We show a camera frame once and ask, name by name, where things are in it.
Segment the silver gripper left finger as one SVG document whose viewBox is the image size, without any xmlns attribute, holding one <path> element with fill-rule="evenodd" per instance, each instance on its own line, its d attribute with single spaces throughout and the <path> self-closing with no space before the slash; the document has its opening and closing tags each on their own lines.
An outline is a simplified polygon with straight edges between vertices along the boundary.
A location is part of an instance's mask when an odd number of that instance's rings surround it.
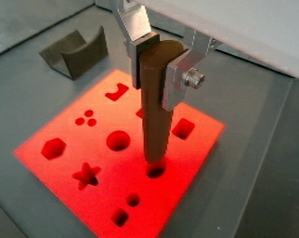
<svg viewBox="0 0 299 238">
<path fill-rule="evenodd" d="M 131 85 L 141 87 L 139 62 L 141 53 L 159 41 L 159 34 L 149 25 L 146 8 L 133 0 L 109 0 L 111 12 L 125 37 L 127 56 L 131 59 Z"/>
</svg>

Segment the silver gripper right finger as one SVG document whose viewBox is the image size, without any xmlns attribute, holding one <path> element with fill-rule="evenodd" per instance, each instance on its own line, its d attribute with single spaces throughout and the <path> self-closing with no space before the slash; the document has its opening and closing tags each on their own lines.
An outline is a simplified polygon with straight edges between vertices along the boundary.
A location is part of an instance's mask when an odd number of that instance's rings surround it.
<svg viewBox="0 0 299 238">
<path fill-rule="evenodd" d="M 183 43 L 187 49 L 166 66 L 162 108 L 167 112 L 183 100 L 186 89 L 201 87 L 205 76 L 194 66 L 221 45 L 221 41 L 189 27 L 183 28 Z"/>
</svg>

